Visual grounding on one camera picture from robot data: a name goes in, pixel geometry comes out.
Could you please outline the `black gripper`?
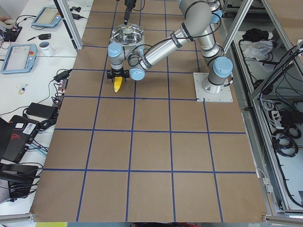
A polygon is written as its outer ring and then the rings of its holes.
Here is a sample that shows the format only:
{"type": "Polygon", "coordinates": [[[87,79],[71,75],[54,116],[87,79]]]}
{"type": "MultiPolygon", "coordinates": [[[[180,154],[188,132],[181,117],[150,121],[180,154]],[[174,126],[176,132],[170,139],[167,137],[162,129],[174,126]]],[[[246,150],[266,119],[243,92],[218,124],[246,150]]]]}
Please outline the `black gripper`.
{"type": "Polygon", "coordinates": [[[133,9],[136,5],[136,0],[125,0],[125,15],[124,15],[124,24],[127,25],[128,20],[130,18],[131,9],[133,9]]]}
{"type": "Polygon", "coordinates": [[[127,81],[129,79],[129,70],[124,70],[124,69],[111,69],[107,71],[107,79],[109,82],[112,84],[114,83],[114,78],[115,77],[122,77],[122,80],[127,81]]]}

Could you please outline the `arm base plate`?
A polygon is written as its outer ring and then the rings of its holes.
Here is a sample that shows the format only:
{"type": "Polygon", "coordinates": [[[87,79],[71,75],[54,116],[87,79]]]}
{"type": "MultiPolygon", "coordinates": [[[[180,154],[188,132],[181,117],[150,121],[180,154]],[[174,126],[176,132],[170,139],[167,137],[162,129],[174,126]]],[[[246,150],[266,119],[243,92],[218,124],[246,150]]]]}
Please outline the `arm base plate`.
{"type": "Polygon", "coordinates": [[[208,81],[208,74],[193,73],[196,100],[198,102],[232,103],[233,98],[228,79],[226,78],[223,85],[213,85],[208,81]]]}

